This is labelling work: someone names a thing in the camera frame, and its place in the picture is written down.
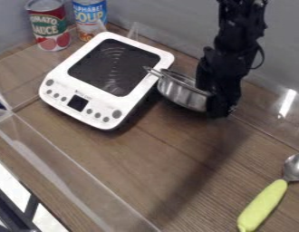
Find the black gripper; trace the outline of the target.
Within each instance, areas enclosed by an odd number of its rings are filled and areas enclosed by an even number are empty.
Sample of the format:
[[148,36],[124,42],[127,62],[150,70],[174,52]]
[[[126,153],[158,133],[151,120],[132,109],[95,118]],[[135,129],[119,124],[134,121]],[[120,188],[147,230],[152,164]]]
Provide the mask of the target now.
[[254,59],[259,52],[259,43],[242,50],[222,51],[207,46],[197,69],[197,87],[211,93],[207,99],[207,114],[211,118],[226,118],[237,109],[241,81],[254,68]]

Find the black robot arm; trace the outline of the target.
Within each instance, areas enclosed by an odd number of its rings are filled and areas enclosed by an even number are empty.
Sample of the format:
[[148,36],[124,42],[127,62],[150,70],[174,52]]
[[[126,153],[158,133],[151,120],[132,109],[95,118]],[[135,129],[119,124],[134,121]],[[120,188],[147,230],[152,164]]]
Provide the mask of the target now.
[[253,69],[254,60],[266,53],[258,39],[265,36],[267,0],[217,0],[219,3],[219,33],[215,46],[205,47],[197,71],[197,87],[211,93],[207,113],[227,117],[239,104],[241,81]]

